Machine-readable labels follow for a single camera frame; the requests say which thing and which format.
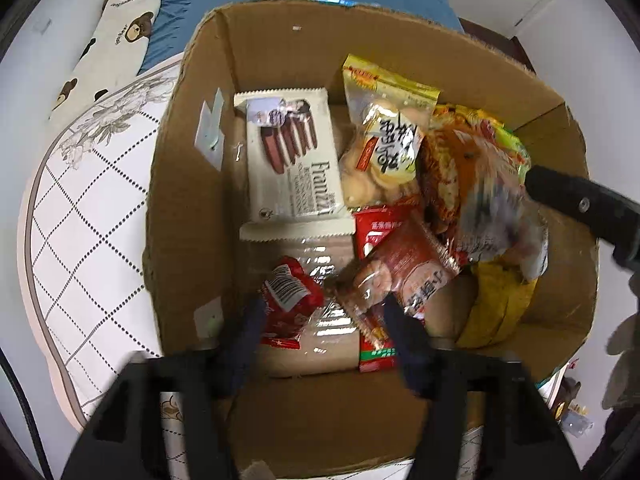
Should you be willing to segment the white chocolate wafer packet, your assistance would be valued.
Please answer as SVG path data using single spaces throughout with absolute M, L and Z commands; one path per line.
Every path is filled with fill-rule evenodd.
M 325 88 L 241 92 L 250 216 L 248 242 L 355 233 L 343 196 Z

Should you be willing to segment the white quilt embroidered flower frame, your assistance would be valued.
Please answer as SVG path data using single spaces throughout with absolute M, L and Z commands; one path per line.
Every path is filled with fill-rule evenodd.
M 70 122 L 23 197 L 25 311 L 77 431 L 130 356 L 162 353 L 142 259 L 155 142 L 181 61 L 160 62 Z

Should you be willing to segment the yellow snack packet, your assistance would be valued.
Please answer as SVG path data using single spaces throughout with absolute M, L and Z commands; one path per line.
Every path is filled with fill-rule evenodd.
M 456 345 L 478 349 L 507 340 L 532 302 L 538 280 L 527 281 L 521 270 L 500 261 L 472 267 L 477 296 Z

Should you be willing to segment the red tall spicy snack packet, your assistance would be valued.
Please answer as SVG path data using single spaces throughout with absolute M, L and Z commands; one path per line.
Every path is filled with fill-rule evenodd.
M 378 258 L 378 246 L 409 217 L 416 205 L 402 204 L 361 209 L 355 214 L 356 255 L 362 262 L 357 283 L 366 285 L 369 301 L 382 300 L 390 290 L 392 274 L 384 260 Z M 359 370 L 361 373 L 390 370 L 396 366 L 396 349 L 383 325 L 383 308 L 374 304 L 363 315 L 367 330 L 360 336 Z

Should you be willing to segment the orange noodle snack bag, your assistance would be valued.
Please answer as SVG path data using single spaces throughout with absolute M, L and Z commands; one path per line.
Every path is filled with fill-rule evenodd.
M 459 266 L 500 260 L 533 281 L 547 270 L 548 226 L 479 111 L 435 107 L 416 159 L 425 221 Z

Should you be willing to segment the white bear print pillow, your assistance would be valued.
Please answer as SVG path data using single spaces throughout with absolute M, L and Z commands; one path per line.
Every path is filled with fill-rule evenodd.
M 62 128 L 137 76 L 160 0 L 103 0 L 96 29 L 58 94 L 49 122 Z

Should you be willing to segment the small red candy packet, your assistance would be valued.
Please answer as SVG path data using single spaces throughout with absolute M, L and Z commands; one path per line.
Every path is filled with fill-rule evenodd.
M 272 348 L 300 348 L 300 334 L 311 315 L 324 305 L 322 287 L 292 257 L 283 257 L 260 288 L 267 321 L 261 344 Z

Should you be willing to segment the green colourful candy bag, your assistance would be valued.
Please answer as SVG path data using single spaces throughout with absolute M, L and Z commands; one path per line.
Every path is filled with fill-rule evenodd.
M 524 183 L 526 174 L 532 166 L 532 159 L 525 145 L 502 122 L 488 115 L 484 110 L 478 112 L 478 117 L 480 118 L 480 130 L 482 130 L 483 136 L 506 153 L 511 165 L 518 172 L 518 180 Z

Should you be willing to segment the yellow clear cookie bag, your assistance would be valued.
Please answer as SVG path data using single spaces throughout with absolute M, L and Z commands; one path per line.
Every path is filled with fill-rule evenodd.
M 345 204 L 359 209 L 415 203 L 416 159 L 440 90 L 353 54 L 342 74 L 355 127 L 340 160 Z

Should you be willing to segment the brown biscuit snack packet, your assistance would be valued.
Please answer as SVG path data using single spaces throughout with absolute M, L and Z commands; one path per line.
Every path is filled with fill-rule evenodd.
M 378 258 L 384 260 L 392 274 L 390 290 L 382 300 L 369 301 L 366 285 L 357 283 L 362 262 L 357 269 L 338 281 L 335 297 L 364 335 L 367 330 L 363 315 L 374 304 L 394 295 L 400 310 L 414 318 L 422 318 L 427 303 L 460 273 L 460 266 L 447 248 L 413 211 L 410 217 L 378 246 Z

